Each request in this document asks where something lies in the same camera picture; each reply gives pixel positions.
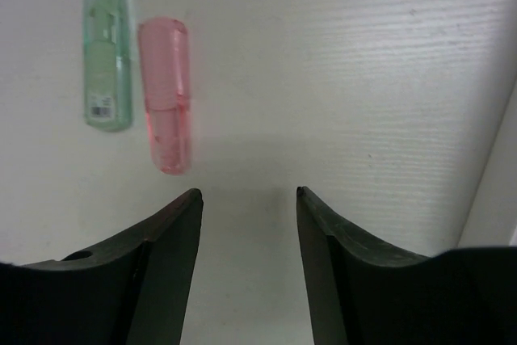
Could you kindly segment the pastel pink highlighter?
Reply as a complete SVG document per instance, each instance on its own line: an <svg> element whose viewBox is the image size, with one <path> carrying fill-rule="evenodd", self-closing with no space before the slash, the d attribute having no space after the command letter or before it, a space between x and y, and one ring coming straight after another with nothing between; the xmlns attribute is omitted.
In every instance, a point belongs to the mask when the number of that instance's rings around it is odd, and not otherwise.
<svg viewBox="0 0 517 345"><path fill-rule="evenodd" d="M139 25L137 42L153 164L183 174L191 165L188 30L177 19L155 17Z"/></svg>

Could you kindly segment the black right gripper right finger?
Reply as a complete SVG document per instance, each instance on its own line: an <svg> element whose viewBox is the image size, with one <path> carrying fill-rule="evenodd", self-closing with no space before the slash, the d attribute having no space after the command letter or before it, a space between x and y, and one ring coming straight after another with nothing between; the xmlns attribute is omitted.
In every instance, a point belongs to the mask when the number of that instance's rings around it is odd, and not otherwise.
<svg viewBox="0 0 517 345"><path fill-rule="evenodd" d="M316 344L432 344L426 257L338 215L308 187L296 221Z"/></svg>

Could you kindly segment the pastel green short highlighter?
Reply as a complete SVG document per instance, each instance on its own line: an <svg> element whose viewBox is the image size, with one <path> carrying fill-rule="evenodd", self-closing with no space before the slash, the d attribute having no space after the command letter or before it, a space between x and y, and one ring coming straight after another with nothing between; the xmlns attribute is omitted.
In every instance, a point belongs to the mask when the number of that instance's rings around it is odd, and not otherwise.
<svg viewBox="0 0 517 345"><path fill-rule="evenodd" d="M83 104L88 125L119 132L132 124L127 0L83 0Z"/></svg>

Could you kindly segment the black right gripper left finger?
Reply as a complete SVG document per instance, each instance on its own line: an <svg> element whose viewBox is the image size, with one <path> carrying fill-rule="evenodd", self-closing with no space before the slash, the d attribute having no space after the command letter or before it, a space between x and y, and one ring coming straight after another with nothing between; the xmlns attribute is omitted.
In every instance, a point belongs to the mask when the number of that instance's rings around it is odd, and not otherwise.
<svg viewBox="0 0 517 345"><path fill-rule="evenodd" d="M104 241L22 266L20 343L178 344L202 213L190 189Z"/></svg>

